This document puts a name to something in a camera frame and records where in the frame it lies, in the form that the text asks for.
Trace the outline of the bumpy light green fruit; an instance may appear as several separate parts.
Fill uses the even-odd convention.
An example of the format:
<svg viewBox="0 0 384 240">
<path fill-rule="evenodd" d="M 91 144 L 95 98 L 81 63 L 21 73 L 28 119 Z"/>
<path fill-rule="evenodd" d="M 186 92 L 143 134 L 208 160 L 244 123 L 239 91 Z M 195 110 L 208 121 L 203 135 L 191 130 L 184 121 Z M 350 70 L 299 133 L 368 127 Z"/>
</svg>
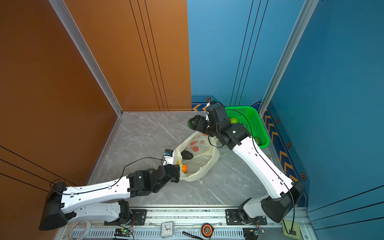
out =
<svg viewBox="0 0 384 240">
<path fill-rule="evenodd" d="M 237 118 L 230 118 L 231 124 L 237 124 L 239 123 L 239 120 Z"/>
</svg>

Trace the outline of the dark green avocado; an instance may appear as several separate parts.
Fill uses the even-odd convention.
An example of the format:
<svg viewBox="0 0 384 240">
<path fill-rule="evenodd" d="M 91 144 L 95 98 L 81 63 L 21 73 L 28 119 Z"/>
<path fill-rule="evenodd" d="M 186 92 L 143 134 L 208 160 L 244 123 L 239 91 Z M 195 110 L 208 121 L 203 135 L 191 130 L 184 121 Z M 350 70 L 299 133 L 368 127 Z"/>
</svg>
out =
<svg viewBox="0 0 384 240">
<path fill-rule="evenodd" d="M 190 128 L 191 130 L 194 129 L 194 120 L 193 118 L 189 119 L 188 122 L 187 122 L 187 126 L 188 128 Z"/>
</svg>

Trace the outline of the yellow printed plastic bag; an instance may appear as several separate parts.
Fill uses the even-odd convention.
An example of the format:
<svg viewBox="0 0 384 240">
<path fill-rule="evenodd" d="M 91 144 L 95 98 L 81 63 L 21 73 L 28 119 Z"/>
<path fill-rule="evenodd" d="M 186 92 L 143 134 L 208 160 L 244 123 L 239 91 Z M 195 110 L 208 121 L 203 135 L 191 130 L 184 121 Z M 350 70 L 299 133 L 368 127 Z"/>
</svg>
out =
<svg viewBox="0 0 384 240">
<path fill-rule="evenodd" d="M 193 154 L 191 160 L 183 160 L 181 152 L 186 150 Z M 174 163 L 180 166 L 180 179 L 187 182 L 203 178 L 221 157 L 218 139 L 200 132 L 194 132 L 174 150 Z M 183 173 L 181 165 L 188 166 Z"/>
</svg>

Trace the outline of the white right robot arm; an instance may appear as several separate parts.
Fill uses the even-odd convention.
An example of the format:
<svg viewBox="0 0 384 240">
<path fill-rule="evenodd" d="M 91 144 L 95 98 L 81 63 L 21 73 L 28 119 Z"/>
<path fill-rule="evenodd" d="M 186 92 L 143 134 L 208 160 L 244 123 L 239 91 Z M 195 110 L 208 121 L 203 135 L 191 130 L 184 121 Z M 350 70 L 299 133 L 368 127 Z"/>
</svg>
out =
<svg viewBox="0 0 384 240">
<path fill-rule="evenodd" d="M 267 216 L 280 223 L 305 192 L 301 182 L 287 177 L 262 151 L 269 145 L 268 135 L 256 109 L 225 107 L 211 101 L 206 115 L 188 121 L 194 131 L 216 138 L 222 146 L 238 155 L 261 181 L 268 195 L 261 200 L 249 198 L 239 206 L 239 218 L 251 224 L 255 218 Z"/>
</svg>

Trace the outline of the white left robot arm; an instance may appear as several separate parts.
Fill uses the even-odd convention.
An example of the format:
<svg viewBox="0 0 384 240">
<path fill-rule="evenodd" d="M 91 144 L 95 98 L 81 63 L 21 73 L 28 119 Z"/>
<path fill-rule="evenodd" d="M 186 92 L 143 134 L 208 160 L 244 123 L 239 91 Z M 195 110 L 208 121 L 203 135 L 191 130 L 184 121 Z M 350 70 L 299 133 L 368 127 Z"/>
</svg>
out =
<svg viewBox="0 0 384 240">
<path fill-rule="evenodd" d="M 56 230 L 76 221 L 102 220 L 108 225 L 130 220 L 127 199 L 157 193 L 167 183 L 178 183 L 178 165 L 136 171 L 120 179 L 82 187 L 54 184 L 46 198 L 39 230 Z"/>
</svg>

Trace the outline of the green plastic basket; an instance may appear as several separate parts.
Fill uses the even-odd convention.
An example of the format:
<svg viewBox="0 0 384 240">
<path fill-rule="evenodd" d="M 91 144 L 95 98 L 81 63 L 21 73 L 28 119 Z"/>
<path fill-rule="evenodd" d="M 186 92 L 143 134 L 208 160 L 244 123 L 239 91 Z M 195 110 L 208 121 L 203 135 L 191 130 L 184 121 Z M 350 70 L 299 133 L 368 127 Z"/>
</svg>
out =
<svg viewBox="0 0 384 240">
<path fill-rule="evenodd" d="M 229 118 L 237 118 L 251 133 L 253 138 L 261 139 L 261 149 L 270 145 L 270 139 L 257 110 L 249 106 L 225 107 Z"/>
</svg>

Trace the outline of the black dark avocado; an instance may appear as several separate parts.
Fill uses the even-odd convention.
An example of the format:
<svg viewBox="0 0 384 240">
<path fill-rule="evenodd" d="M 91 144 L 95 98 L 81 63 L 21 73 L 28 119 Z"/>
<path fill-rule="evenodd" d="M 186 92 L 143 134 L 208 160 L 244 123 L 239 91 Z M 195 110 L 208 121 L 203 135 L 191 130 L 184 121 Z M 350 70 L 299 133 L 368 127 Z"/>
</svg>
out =
<svg viewBox="0 0 384 240">
<path fill-rule="evenodd" d="M 181 156 L 182 156 L 182 159 L 183 159 L 183 160 L 191 160 L 191 159 L 194 158 L 193 154 L 190 153 L 190 152 L 188 152 L 188 151 L 186 151 L 186 150 L 183 150 L 183 151 L 181 152 Z"/>
</svg>

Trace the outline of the small white clock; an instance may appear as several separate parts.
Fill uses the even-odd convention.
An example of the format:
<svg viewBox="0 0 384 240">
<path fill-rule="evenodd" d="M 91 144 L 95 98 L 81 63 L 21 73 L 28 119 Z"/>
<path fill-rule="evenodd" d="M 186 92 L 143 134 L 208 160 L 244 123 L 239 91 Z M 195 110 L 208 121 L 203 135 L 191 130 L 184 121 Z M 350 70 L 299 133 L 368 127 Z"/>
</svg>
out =
<svg viewBox="0 0 384 240">
<path fill-rule="evenodd" d="M 170 238 L 174 236 L 174 223 L 164 222 L 161 224 L 161 238 Z"/>
</svg>

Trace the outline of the left green circuit board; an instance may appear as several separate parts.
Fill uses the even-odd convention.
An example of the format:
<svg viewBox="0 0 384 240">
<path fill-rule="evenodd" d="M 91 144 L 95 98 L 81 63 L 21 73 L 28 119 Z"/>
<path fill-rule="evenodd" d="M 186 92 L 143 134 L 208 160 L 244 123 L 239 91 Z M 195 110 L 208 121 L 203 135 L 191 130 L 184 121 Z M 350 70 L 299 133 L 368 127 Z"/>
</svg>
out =
<svg viewBox="0 0 384 240">
<path fill-rule="evenodd" d="M 133 240 L 135 237 L 129 229 L 116 228 L 113 238 L 117 240 Z"/>
</svg>

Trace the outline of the green circuit board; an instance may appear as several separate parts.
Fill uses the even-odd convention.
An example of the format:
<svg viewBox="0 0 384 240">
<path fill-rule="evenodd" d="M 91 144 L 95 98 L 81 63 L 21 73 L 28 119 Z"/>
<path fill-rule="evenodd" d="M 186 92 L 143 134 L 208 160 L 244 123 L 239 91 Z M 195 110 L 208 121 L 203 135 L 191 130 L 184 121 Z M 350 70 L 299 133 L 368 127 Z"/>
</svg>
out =
<svg viewBox="0 0 384 240">
<path fill-rule="evenodd" d="M 116 228 L 113 238 L 117 240 L 133 240 L 135 237 L 129 229 Z"/>
<path fill-rule="evenodd" d="M 243 236 L 245 240 L 258 240 L 259 236 L 264 234 L 263 229 L 257 228 L 243 228 Z"/>
</svg>

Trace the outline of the orange black tape measure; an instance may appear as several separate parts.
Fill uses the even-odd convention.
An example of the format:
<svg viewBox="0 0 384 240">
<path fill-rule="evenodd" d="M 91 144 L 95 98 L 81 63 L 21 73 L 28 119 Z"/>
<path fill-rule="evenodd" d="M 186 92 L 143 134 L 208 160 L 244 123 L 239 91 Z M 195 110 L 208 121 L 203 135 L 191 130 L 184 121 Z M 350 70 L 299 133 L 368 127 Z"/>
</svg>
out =
<svg viewBox="0 0 384 240">
<path fill-rule="evenodd" d="M 215 228 L 211 224 L 202 225 L 201 232 L 204 238 L 211 238 L 214 233 Z"/>
</svg>

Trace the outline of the right green circuit board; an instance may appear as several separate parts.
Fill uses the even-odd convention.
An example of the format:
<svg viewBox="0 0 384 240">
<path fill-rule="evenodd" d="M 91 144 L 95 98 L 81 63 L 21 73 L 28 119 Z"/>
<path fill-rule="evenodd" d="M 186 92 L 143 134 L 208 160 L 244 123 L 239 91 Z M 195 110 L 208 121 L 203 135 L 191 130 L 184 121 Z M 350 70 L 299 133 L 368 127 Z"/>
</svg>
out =
<svg viewBox="0 0 384 240">
<path fill-rule="evenodd" d="M 264 234 L 263 229 L 257 228 L 243 228 L 243 236 L 245 240 L 258 240 L 259 236 Z"/>
</svg>

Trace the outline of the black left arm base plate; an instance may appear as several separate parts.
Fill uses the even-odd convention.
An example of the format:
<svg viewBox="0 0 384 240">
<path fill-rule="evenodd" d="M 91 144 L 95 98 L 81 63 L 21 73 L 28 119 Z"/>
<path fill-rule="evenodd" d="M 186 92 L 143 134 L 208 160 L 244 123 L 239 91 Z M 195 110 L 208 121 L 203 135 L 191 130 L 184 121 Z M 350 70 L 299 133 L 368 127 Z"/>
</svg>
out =
<svg viewBox="0 0 384 240">
<path fill-rule="evenodd" d="M 128 213 L 119 214 L 119 217 L 111 222 L 104 221 L 104 226 L 143 226 L 147 217 L 147 210 L 133 209 Z"/>
</svg>

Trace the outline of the aluminium front rail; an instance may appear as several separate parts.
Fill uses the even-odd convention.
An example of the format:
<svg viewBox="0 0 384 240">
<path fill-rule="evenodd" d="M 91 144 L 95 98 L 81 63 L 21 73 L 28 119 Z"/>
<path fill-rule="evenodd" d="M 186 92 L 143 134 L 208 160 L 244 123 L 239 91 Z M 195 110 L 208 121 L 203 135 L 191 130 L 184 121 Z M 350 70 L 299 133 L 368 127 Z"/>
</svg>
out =
<svg viewBox="0 0 384 240">
<path fill-rule="evenodd" d="M 264 234 L 258 240 L 293 240 L 285 237 L 282 231 L 282 222 L 275 223 L 269 217 L 267 225 L 227 225 L 226 209 L 237 209 L 230 206 L 139 206 L 131 207 L 131 210 L 147 210 L 147 217 L 143 226 L 128 227 L 134 235 L 134 240 L 160 240 L 161 224 L 164 222 L 174 223 L 174 236 L 170 240 L 187 240 L 183 235 L 187 232 L 191 235 L 202 238 L 202 225 L 211 224 L 215 230 L 213 240 L 244 240 L 243 228 L 263 229 Z M 288 213 L 284 220 L 296 222 L 300 225 L 301 240 L 315 240 L 317 236 L 314 228 L 303 208 L 296 208 L 296 211 Z"/>
</svg>

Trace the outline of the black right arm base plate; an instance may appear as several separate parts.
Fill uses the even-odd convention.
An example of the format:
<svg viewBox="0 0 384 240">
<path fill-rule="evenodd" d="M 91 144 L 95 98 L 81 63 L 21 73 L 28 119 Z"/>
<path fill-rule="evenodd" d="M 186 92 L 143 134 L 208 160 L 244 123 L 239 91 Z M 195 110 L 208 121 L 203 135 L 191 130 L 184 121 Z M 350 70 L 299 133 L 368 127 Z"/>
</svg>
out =
<svg viewBox="0 0 384 240">
<path fill-rule="evenodd" d="M 259 216 L 255 218 L 250 218 L 246 215 L 244 211 L 239 209 L 226 209 L 226 221 L 227 225 L 267 225 L 267 219 L 265 216 Z"/>
</svg>

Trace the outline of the green wall switch box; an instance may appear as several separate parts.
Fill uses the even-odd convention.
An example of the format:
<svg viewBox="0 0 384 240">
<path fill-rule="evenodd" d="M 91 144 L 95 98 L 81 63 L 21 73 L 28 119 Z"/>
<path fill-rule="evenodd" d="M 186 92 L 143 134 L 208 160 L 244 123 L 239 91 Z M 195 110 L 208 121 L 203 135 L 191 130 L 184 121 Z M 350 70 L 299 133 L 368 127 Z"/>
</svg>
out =
<svg viewBox="0 0 384 240">
<path fill-rule="evenodd" d="M 300 225 L 296 222 L 282 220 L 282 231 L 285 237 L 288 237 L 294 240 L 302 239 Z"/>
</svg>

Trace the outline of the aluminium corner post right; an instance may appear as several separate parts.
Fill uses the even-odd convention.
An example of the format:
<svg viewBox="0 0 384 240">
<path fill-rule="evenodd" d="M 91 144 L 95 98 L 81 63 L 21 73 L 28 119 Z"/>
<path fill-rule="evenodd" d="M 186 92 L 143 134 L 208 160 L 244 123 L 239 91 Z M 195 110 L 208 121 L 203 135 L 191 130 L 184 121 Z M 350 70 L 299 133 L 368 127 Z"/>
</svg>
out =
<svg viewBox="0 0 384 240">
<path fill-rule="evenodd" d="M 299 13 L 299 16 L 295 22 L 293 30 L 275 69 L 275 72 L 271 78 L 268 88 L 265 92 L 258 113 L 262 117 L 270 104 L 276 89 L 286 71 L 286 68 L 301 40 L 301 37 L 316 9 L 319 0 L 306 0 L 304 1 L 303 7 Z"/>
</svg>

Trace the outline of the aluminium corner post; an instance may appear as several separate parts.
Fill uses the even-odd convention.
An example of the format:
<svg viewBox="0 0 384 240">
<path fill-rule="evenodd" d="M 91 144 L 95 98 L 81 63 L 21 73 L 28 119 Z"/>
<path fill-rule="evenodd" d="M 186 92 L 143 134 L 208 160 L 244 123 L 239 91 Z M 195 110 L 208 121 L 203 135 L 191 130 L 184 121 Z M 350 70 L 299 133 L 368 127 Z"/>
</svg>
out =
<svg viewBox="0 0 384 240">
<path fill-rule="evenodd" d="M 299 16 L 295 22 L 293 30 L 275 69 L 275 72 L 271 78 L 268 88 L 265 92 L 258 113 L 262 117 L 270 104 L 276 89 L 286 71 L 286 68 L 301 40 L 301 37 L 316 9 L 319 0 L 306 0 L 304 1 L 303 7 L 299 13 Z"/>
<path fill-rule="evenodd" d="M 102 72 L 98 62 L 96 61 L 91 49 L 89 48 L 84 36 L 82 35 L 79 27 L 77 26 L 73 16 L 70 13 L 65 1 L 63 0 L 49 0 L 51 6 L 68 32 L 73 43 L 77 47 L 83 60 L 87 64 L 89 70 L 93 74 L 101 90 L 106 96 L 118 117 L 124 113 L 119 101 L 117 100 L 112 88 L 110 87 L 104 73 Z"/>
</svg>

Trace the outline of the aluminium corner post left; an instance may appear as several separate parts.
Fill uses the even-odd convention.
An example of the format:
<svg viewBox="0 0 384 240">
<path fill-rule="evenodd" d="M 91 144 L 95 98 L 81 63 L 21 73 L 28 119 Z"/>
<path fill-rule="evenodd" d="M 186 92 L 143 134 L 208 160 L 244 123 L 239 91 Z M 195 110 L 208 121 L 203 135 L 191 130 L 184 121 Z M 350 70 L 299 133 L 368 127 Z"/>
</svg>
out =
<svg viewBox="0 0 384 240">
<path fill-rule="evenodd" d="M 68 32 L 73 43 L 77 47 L 83 60 L 87 64 L 89 70 L 93 74 L 101 90 L 106 96 L 118 117 L 124 113 L 119 101 L 117 100 L 112 88 L 110 87 L 104 73 L 102 72 L 98 62 L 96 61 L 91 49 L 89 48 L 84 36 L 82 35 L 79 27 L 77 26 L 73 16 L 70 13 L 65 1 L 63 0 L 49 0 L 51 6 Z"/>
</svg>

